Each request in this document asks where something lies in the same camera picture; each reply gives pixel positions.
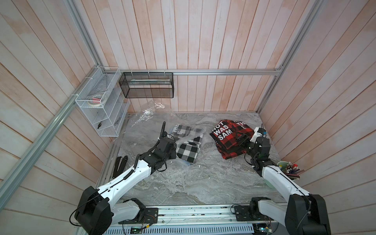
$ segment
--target black mesh basket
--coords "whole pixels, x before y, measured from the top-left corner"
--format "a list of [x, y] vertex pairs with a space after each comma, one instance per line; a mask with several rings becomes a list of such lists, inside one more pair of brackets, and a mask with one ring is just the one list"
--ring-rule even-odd
[[174, 98], [172, 73], [124, 72], [119, 84], [126, 98]]

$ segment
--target aluminum frame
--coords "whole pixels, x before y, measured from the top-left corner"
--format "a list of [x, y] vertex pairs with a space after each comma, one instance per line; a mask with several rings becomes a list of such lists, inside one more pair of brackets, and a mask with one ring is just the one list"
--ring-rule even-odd
[[279, 75], [278, 69], [120, 69], [120, 72], [128, 73], [173, 73], [174, 75]]
[[[89, 72], [89, 76], [91, 76], [94, 71], [94, 68], [92, 68]], [[89, 80], [90, 78], [86, 78], [74, 91], [71, 97], [64, 103], [59, 112], [38, 135], [34, 143], [21, 156], [21, 159], [18, 160], [16, 165], [0, 184], [0, 211], [4, 209], [5, 205], [21, 185], [29, 171], [33, 168], [43, 151], [49, 145], [60, 127], [64, 124], [65, 120], [69, 117], [76, 106], [75, 94], [78, 94]]]
[[266, 102], [268, 101], [269, 97], [271, 96], [272, 92], [274, 91], [275, 87], [277, 86], [278, 82], [280, 81], [280, 78], [283, 76], [286, 68], [291, 63], [292, 59], [294, 58], [295, 54], [300, 48], [300, 45], [302, 44], [305, 36], [309, 32], [310, 28], [313, 25], [313, 22], [319, 15], [320, 10], [324, 6], [324, 3], [327, 2], [327, 0], [316, 0], [314, 3], [312, 9], [310, 10], [307, 18], [305, 19], [301, 29], [299, 30], [298, 35], [296, 36], [291, 48], [289, 49], [286, 58], [283, 60], [280, 69], [280, 73], [276, 75], [276, 77], [271, 82], [268, 90], [266, 91], [264, 97], [261, 100], [261, 103], [257, 109], [257, 113], [260, 113], [262, 109], [265, 107]]
[[103, 63], [98, 55], [98, 52], [95, 49], [94, 43], [91, 40], [89, 32], [87, 31], [85, 24], [83, 23], [82, 17], [80, 15], [80, 12], [78, 11], [76, 3], [74, 2], [74, 0], [64, 0], [64, 2], [68, 8], [70, 15], [72, 16], [74, 23], [76, 24], [78, 30], [80, 31], [82, 35], [82, 39], [85, 42], [86, 46], [88, 47], [91, 57], [94, 59], [94, 62], [96, 63], [97, 66], [103, 66]]
[[[180, 206], [146, 206], [148, 208], [158, 208], [158, 222], [151, 228], [158, 228], [159, 226], [199, 226], [199, 225], [225, 225], [225, 224], [257, 224], [257, 223], [269, 223], [266, 220], [255, 220], [241, 222], [236, 220], [236, 215], [231, 211], [233, 204], [214, 204], [214, 205], [180, 205]], [[279, 205], [286, 206], [287, 203], [279, 203]], [[141, 224], [125, 224], [124, 229], [127, 226], [137, 227]], [[108, 230], [113, 230], [121, 227], [119, 224], [112, 224]], [[76, 235], [87, 234], [85, 230], [80, 227], [77, 229]]]

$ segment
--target folded cloth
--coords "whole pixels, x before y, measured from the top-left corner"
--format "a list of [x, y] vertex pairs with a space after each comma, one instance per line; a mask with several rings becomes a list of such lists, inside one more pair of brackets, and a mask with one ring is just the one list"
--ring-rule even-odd
[[[171, 135], [175, 138], [175, 140], [178, 140], [188, 135], [195, 136], [200, 131], [202, 131], [202, 129], [194, 129], [190, 126], [177, 124], [172, 129]], [[183, 142], [179, 147], [177, 147], [176, 155], [182, 160], [186, 160], [187, 162], [193, 163], [200, 151], [200, 144], [202, 143], [203, 136], [204, 135], [201, 134], [199, 136], [194, 137], [193, 139], [189, 139]]]
[[222, 147], [218, 144], [216, 144], [218, 152], [221, 153], [223, 159], [230, 159], [237, 157], [239, 155], [245, 154], [246, 151], [243, 148], [237, 148], [236, 150], [233, 150], [232, 152], [228, 153], [226, 151], [223, 151]]
[[244, 122], [221, 120], [212, 130], [211, 136], [218, 143], [221, 142], [226, 149], [237, 146], [236, 139], [242, 134], [246, 134], [252, 138], [253, 130]]
[[238, 146], [236, 141], [242, 134], [251, 138], [254, 131], [244, 122], [232, 120], [221, 120], [210, 133], [224, 159], [246, 153], [245, 149]]

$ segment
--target wire mesh basket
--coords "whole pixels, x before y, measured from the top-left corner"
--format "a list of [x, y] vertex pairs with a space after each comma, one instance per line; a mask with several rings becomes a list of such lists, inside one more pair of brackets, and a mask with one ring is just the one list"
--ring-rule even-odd
[[124, 72], [119, 80], [126, 98], [173, 98], [173, 73]]
[[119, 136], [130, 102], [124, 103], [119, 68], [98, 67], [78, 94], [76, 103], [99, 136]]
[[109, 71], [113, 67], [98, 67], [91, 80], [85, 85], [76, 98], [81, 108], [104, 108], [112, 89], [120, 77], [119, 68], [116, 72]]

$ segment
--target gray marble surface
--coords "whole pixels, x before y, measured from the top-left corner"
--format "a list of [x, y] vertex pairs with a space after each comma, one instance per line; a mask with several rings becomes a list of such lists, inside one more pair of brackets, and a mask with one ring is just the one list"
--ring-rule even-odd
[[[163, 121], [167, 122], [167, 132], [175, 124], [183, 124], [206, 127], [206, 133], [195, 164], [187, 166], [169, 160], [166, 171], [155, 172], [140, 181], [121, 201], [136, 197], [149, 206], [232, 204], [249, 203], [252, 197], [265, 196], [275, 202], [284, 202], [282, 196], [269, 188], [245, 162], [244, 156], [228, 160], [221, 157], [209, 133], [222, 119], [243, 121], [253, 129], [261, 126], [257, 113], [164, 114], [147, 111], [131, 116], [119, 151], [119, 156], [129, 157], [126, 168], [134, 164], [137, 154], [146, 152], [155, 144]], [[279, 161], [274, 146], [270, 158]]]

